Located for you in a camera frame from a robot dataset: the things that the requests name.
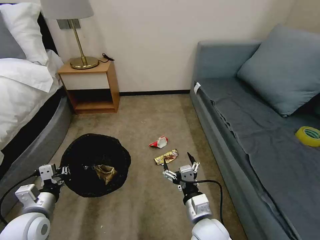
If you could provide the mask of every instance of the wooden nightstand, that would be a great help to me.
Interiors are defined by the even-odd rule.
[[[100,62],[85,70],[73,69],[67,62],[58,74],[76,114],[118,111],[120,96],[113,62]]]

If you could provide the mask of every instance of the black trash bin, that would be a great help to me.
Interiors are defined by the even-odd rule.
[[[70,144],[61,159],[68,167],[70,179],[65,184],[82,197],[101,197],[120,188],[127,179],[131,158],[118,139],[100,134],[85,134]],[[116,175],[106,185],[96,170],[97,165],[114,167]]]

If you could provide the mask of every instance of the gray blanket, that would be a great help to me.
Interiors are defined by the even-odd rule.
[[[282,118],[237,78],[198,82],[296,238],[319,239],[320,148],[294,134],[302,126],[320,129],[320,120],[302,113]]]

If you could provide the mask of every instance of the black power cord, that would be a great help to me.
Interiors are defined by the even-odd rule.
[[[22,179],[21,181],[19,181],[18,183],[16,183],[13,187],[11,187],[8,191],[6,191],[6,193],[2,196],[1,200],[0,200],[0,220],[7,226],[8,225],[8,222],[4,219],[4,217],[2,216],[2,213],[1,213],[1,206],[2,206],[2,203],[3,203],[3,200],[4,198],[8,195],[8,193],[14,189],[16,186],[18,186],[19,184],[23,183],[25,180],[28,180],[29,178],[32,178],[32,177],[36,177],[36,176],[39,176],[39,170],[35,171],[33,174],[31,174],[29,177],[26,177],[24,179]]]
[[[113,58],[108,57],[105,53],[103,53],[102,56],[103,56],[105,59],[107,59],[107,60],[104,62],[104,61],[102,61],[102,60],[99,59],[100,62],[106,63],[106,62],[109,62],[109,61],[112,61],[112,62],[114,61]]]
[[[222,204],[223,204],[223,192],[222,192],[222,186],[218,181],[215,180],[200,180],[200,181],[186,181],[183,179],[180,179],[181,182],[185,182],[185,183],[205,183],[205,182],[211,182],[211,183],[216,183],[218,184],[219,188],[220,188],[220,221],[221,223],[224,225],[223,222],[223,217],[222,217]]]

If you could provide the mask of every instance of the beige carpet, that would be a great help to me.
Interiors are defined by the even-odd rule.
[[[247,239],[189,95],[122,97],[116,114],[75,116],[52,162],[59,165],[68,145],[85,133],[120,140],[132,160],[127,181],[119,190],[91,199],[79,197],[64,186],[49,240],[190,239],[193,226],[186,215],[183,194],[163,177],[162,166],[153,160],[174,148],[179,156],[169,168],[176,171],[189,164],[187,151],[200,161],[198,179],[218,180],[224,186],[223,216],[231,236],[234,240]],[[168,145],[149,148],[148,144],[161,135],[169,138]],[[209,198],[214,218],[219,219],[218,186],[204,183],[199,188]]]

